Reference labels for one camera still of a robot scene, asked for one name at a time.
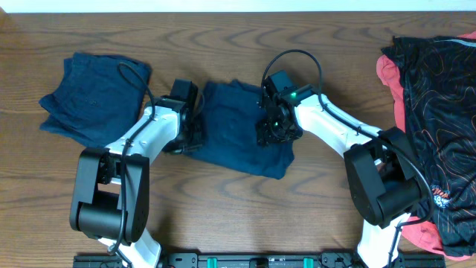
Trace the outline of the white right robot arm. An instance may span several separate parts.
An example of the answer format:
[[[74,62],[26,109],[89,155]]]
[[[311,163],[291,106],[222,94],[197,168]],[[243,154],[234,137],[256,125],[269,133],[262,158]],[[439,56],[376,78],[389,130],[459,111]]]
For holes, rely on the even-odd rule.
[[[339,109],[314,86],[263,87],[266,118],[257,124],[260,145],[290,142],[307,131],[344,160],[353,204],[364,219],[358,256],[366,267],[392,267],[402,228],[431,201],[431,189],[399,128],[381,130]]]

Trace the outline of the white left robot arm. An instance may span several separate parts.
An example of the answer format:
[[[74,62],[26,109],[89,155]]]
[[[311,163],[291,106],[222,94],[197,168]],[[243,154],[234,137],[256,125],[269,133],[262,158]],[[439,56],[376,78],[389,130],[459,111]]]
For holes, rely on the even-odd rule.
[[[163,96],[117,141],[79,157],[69,222],[107,247],[79,255],[75,267],[159,267],[161,245],[147,231],[149,167],[162,153],[183,153],[198,138],[194,100]]]

